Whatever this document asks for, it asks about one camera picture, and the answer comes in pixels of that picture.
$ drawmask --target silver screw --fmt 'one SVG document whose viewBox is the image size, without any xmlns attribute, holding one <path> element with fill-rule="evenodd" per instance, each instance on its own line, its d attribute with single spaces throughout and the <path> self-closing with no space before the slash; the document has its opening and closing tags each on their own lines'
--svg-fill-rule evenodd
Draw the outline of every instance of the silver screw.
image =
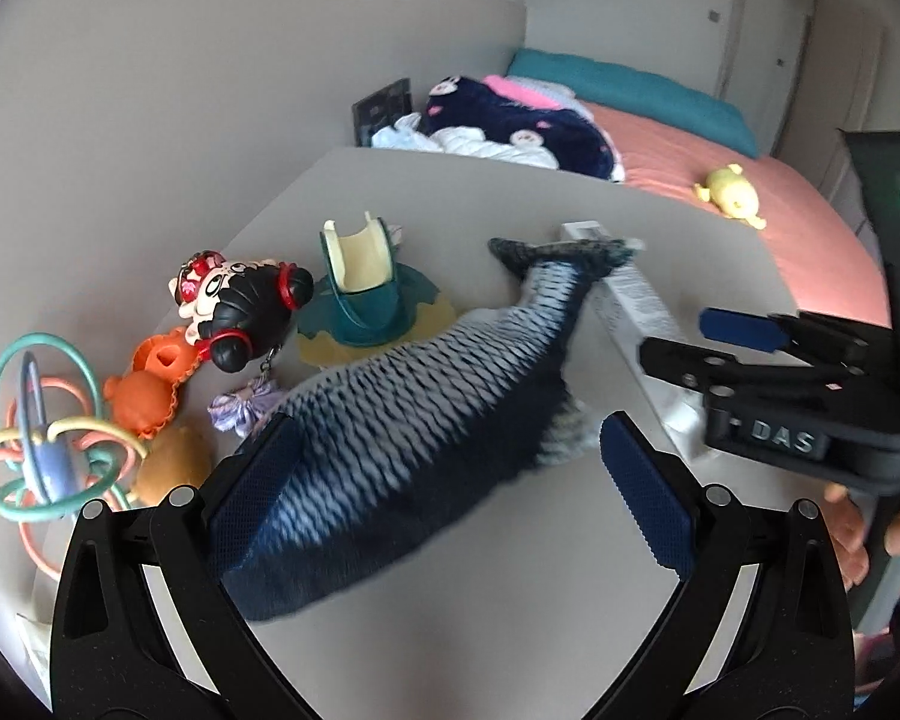
<svg viewBox="0 0 900 720">
<path fill-rule="evenodd" d="M 96 519 L 103 514 L 103 501 L 92 500 L 83 507 L 83 516 L 85 519 Z"/>
<path fill-rule="evenodd" d="M 817 508 L 817 504 L 813 501 L 803 500 L 797 504 L 797 511 L 800 512 L 802 517 L 806 517 L 807 519 L 817 519 L 820 516 L 820 509 Z"/>
<path fill-rule="evenodd" d="M 171 506 L 186 506 L 190 503 L 197 495 L 197 490 L 194 490 L 187 485 L 183 485 L 183 487 L 178 487 L 175 490 L 170 491 L 170 505 Z"/>
<path fill-rule="evenodd" d="M 733 496 L 730 495 L 730 491 L 727 488 L 716 485 L 706 490 L 706 499 L 714 506 L 729 506 Z"/>
</svg>

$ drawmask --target fish scale pattern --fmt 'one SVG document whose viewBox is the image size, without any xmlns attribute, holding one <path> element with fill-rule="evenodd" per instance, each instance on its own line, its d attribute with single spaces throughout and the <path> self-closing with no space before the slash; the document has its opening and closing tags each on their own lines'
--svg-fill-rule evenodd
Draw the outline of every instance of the fish scale pattern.
<svg viewBox="0 0 900 720">
<path fill-rule="evenodd" d="M 582 277 L 573 262 L 540 262 L 519 305 L 474 312 L 431 341 L 292 392 L 280 410 L 302 426 L 302 451 L 251 555 L 319 544 L 357 524 L 410 485 L 420 464 L 464 440 L 559 336 Z"/>
</svg>

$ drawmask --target purple scrunchie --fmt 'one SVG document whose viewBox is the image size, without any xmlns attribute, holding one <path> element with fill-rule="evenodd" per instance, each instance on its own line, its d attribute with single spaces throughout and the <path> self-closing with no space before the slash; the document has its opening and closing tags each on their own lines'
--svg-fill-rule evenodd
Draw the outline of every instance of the purple scrunchie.
<svg viewBox="0 0 900 720">
<path fill-rule="evenodd" d="M 221 433 L 235 431 L 241 438 L 250 435 L 254 425 L 276 408 L 287 396 L 274 379 L 262 375 L 248 382 L 242 389 L 217 395 L 207 407 L 210 421 Z"/>
</svg>

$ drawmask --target dark blue plush cushion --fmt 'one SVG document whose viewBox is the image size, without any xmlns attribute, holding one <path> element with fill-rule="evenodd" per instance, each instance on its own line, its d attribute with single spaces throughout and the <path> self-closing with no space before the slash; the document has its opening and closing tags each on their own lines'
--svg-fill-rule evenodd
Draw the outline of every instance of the dark blue plush cushion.
<svg viewBox="0 0 900 720">
<path fill-rule="evenodd" d="M 581 100 L 669 124 L 751 159 L 760 156 L 756 138 L 736 107 L 664 76 L 534 49 L 519 50 L 509 74 L 561 83 Z"/>
<path fill-rule="evenodd" d="M 424 134 L 445 127 L 479 127 L 487 140 L 514 143 L 535 140 L 557 158 L 561 170 L 609 179 L 613 153 L 597 127 L 569 110 L 528 108 L 493 92 L 487 84 L 454 77 L 437 84 L 423 118 Z"/>
</svg>

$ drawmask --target stuffed fish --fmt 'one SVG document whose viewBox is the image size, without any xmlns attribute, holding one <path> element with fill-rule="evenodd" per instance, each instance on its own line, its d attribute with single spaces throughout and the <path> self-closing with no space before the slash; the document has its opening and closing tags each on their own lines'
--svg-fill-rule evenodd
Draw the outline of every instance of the stuffed fish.
<svg viewBox="0 0 900 720">
<path fill-rule="evenodd" d="M 562 367 L 590 288 L 634 247 L 494 239 L 490 251 L 522 280 L 518 305 L 327 370 L 277 407 L 289 427 L 209 523 L 211 573 L 247 620 L 347 589 L 496 485 L 597 445 L 599 421 L 569 394 Z"/>
</svg>

